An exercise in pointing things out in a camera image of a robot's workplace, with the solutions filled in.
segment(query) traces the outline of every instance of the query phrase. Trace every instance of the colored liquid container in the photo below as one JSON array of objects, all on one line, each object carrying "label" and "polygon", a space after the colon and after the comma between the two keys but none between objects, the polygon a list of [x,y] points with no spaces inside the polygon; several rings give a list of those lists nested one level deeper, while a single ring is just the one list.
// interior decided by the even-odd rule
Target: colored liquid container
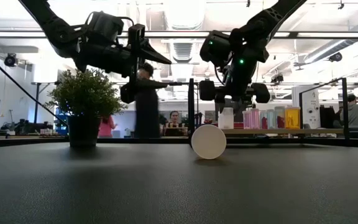
[{"label": "colored liquid container", "polygon": [[259,129],[259,109],[251,109],[251,129]]},{"label": "colored liquid container", "polygon": [[285,108],[285,128],[300,129],[300,111],[299,107]]},{"label": "colored liquid container", "polygon": [[267,112],[267,127],[269,129],[276,129],[277,128],[276,112],[274,110],[267,110],[266,112]]},{"label": "colored liquid container", "polygon": [[266,111],[259,111],[259,123],[261,129],[268,129],[268,122],[267,122],[267,112]]},{"label": "colored liquid container", "polygon": [[233,108],[223,108],[218,116],[218,127],[220,129],[234,129]]},{"label": "colored liquid container", "polygon": [[276,121],[277,121],[277,128],[285,128],[285,107],[283,106],[276,106],[274,108],[276,113]]},{"label": "colored liquid container", "polygon": [[242,112],[242,120],[244,123],[244,129],[251,128],[251,111],[243,111]]}]

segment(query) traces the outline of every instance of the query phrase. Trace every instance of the black metal pole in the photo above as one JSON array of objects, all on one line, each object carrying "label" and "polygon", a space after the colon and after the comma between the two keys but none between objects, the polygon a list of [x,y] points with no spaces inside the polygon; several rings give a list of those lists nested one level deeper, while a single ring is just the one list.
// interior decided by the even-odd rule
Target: black metal pole
[{"label": "black metal pole", "polygon": [[302,100],[302,93],[299,93],[299,107],[301,108],[300,110],[300,128],[303,129],[303,100]]},{"label": "black metal pole", "polygon": [[198,86],[197,86],[197,113],[199,113],[199,111],[198,111],[198,99],[200,98],[200,97],[198,96],[198,94],[199,94],[199,91],[198,91]]},{"label": "black metal pole", "polygon": [[6,75],[8,77],[8,79],[10,79],[17,87],[19,87],[19,89],[21,89],[28,97],[30,97],[31,100],[34,100],[38,105],[40,105],[41,107],[43,107],[45,110],[47,110],[50,114],[52,114],[54,117],[56,117],[62,124],[64,124],[65,126],[67,126],[67,123],[60,119],[58,116],[56,116],[52,111],[50,111],[50,109],[48,109],[46,106],[44,106],[43,104],[41,104],[38,100],[36,100],[29,92],[27,92],[22,86],[20,86],[20,84],[18,84],[16,82],[15,79],[13,79],[4,69],[1,68],[0,66],[0,71]]},{"label": "black metal pole", "polygon": [[[37,83],[37,92],[35,94],[35,100],[38,101],[38,97],[40,95],[40,85],[41,83]],[[37,123],[37,116],[38,116],[38,103],[35,102],[35,110],[34,110],[34,124]]]},{"label": "black metal pole", "polygon": [[349,112],[347,105],[347,82],[346,78],[342,78],[342,100],[343,100],[343,134],[345,140],[349,140]]},{"label": "black metal pole", "polygon": [[191,139],[195,130],[195,112],[194,112],[194,79],[191,78],[189,82],[188,92],[188,114],[189,114],[189,127],[188,137]]}]

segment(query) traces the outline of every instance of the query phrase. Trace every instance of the pink container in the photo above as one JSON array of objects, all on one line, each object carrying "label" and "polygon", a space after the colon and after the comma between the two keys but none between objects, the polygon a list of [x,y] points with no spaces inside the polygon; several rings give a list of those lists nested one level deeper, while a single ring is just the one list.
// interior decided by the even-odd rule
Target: pink container
[{"label": "pink container", "polygon": [[251,129],[259,129],[259,109],[251,109]]},{"label": "pink container", "polygon": [[250,129],[251,128],[251,111],[243,111],[242,119],[243,119],[243,123],[244,123],[244,129]]}]

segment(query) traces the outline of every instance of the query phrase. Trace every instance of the camera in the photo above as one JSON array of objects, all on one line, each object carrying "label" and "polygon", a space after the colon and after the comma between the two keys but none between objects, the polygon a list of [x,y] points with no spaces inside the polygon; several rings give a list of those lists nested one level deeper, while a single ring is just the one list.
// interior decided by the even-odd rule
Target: camera
[{"label": "camera", "polygon": [[15,53],[8,53],[4,60],[4,65],[8,66],[9,68],[14,68],[17,66],[18,62],[19,60],[16,58]]}]

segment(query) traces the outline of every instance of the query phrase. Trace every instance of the potted plant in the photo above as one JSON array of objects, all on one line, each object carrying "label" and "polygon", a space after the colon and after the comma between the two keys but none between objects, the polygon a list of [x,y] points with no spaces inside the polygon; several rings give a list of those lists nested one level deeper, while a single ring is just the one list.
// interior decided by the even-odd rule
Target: potted plant
[{"label": "potted plant", "polygon": [[61,83],[48,93],[52,98],[46,106],[57,106],[67,114],[71,147],[96,145],[101,118],[120,113],[122,104],[113,83],[100,70],[62,73]]}]

